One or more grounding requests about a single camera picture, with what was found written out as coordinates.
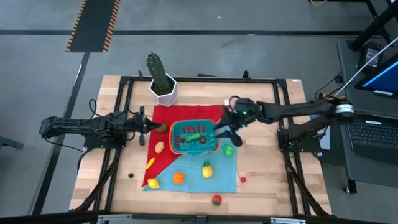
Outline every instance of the light blue cloth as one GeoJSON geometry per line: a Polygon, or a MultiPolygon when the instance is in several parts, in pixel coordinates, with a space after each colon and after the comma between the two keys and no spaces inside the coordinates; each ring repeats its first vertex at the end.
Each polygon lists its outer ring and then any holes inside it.
{"type": "Polygon", "coordinates": [[[229,138],[221,138],[220,148],[214,153],[181,155],[156,177],[160,188],[151,189],[147,185],[144,187],[144,190],[196,193],[235,192],[237,150],[238,148],[232,144],[229,138]],[[231,157],[224,154],[223,146],[225,145],[235,148],[234,154],[231,157]],[[213,175],[209,178],[204,178],[201,172],[205,161],[208,161],[213,169],[213,175]],[[184,174],[182,184],[177,185],[173,183],[173,175],[176,172],[184,174]]]}

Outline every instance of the monitor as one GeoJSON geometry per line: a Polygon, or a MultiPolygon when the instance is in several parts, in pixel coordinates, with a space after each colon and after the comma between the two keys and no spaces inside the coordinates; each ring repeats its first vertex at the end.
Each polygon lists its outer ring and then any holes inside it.
{"type": "Polygon", "coordinates": [[[398,54],[386,61],[373,75],[360,80],[355,88],[386,96],[398,95],[398,54]]]}

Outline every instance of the red cloth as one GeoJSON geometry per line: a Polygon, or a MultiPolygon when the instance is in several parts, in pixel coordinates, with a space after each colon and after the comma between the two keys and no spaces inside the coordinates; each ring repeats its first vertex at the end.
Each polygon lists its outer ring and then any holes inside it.
{"type": "MultiPolygon", "coordinates": [[[[175,121],[188,119],[212,119],[217,121],[223,114],[223,105],[213,106],[155,106],[152,120],[158,123],[166,123],[168,127],[175,121]]],[[[155,162],[145,171],[142,186],[148,184],[148,179],[157,177],[166,167],[168,167],[180,155],[172,153],[169,146],[169,131],[158,133],[153,130],[150,134],[147,163],[153,157],[155,162]],[[164,142],[163,151],[158,154],[155,152],[155,145],[164,142]]]]}

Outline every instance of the toy fruit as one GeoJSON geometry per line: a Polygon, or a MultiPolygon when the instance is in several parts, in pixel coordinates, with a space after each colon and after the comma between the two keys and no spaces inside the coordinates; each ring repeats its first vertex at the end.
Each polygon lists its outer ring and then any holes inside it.
{"type": "Polygon", "coordinates": [[[162,123],[161,126],[156,129],[156,131],[158,133],[166,132],[167,131],[167,124],[166,123],[162,123]]]}
{"type": "Polygon", "coordinates": [[[205,137],[201,136],[200,139],[199,139],[199,142],[200,143],[206,143],[205,137]]]}
{"type": "Polygon", "coordinates": [[[223,150],[224,150],[224,154],[227,155],[227,156],[233,156],[234,151],[235,151],[234,147],[230,146],[230,145],[224,146],[223,150]]]}
{"type": "Polygon", "coordinates": [[[221,196],[219,195],[214,195],[213,196],[213,205],[221,205],[221,196]]]}
{"type": "Polygon", "coordinates": [[[161,153],[164,149],[164,142],[158,142],[155,146],[155,152],[161,153]]]}
{"type": "Polygon", "coordinates": [[[209,177],[211,177],[213,175],[213,169],[209,165],[208,161],[205,161],[205,163],[203,164],[203,168],[201,170],[201,173],[202,173],[204,178],[209,178],[209,177]]]}
{"type": "Polygon", "coordinates": [[[189,142],[192,142],[194,140],[200,139],[200,137],[201,137],[200,133],[191,134],[187,138],[185,138],[185,142],[189,143],[189,142]]]}
{"type": "Polygon", "coordinates": [[[153,157],[152,159],[150,159],[150,161],[148,162],[147,167],[145,169],[149,169],[154,162],[155,162],[155,158],[153,157]]]}
{"type": "Polygon", "coordinates": [[[159,188],[159,182],[155,178],[148,179],[148,186],[152,189],[159,188]]]}
{"type": "Polygon", "coordinates": [[[175,184],[182,184],[183,181],[184,181],[184,175],[181,172],[176,172],[173,175],[173,182],[175,184]]]}
{"type": "Polygon", "coordinates": [[[241,176],[239,175],[239,173],[238,173],[238,177],[241,179],[241,182],[242,182],[242,183],[245,183],[245,182],[246,182],[246,178],[245,178],[245,177],[241,177],[241,176]]]}

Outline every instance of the potted cactus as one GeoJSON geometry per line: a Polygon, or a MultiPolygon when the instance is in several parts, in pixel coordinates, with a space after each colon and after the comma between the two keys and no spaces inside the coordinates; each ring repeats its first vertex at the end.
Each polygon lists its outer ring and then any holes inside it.
{"type": "Polygon", "coordinates": [[[171,106],[178,97],[177,82],[165,73],[157,54],[148,55],[147,66],[153,78],[149,90],[156,96],[156,102],[162,106],[171,106]]]}

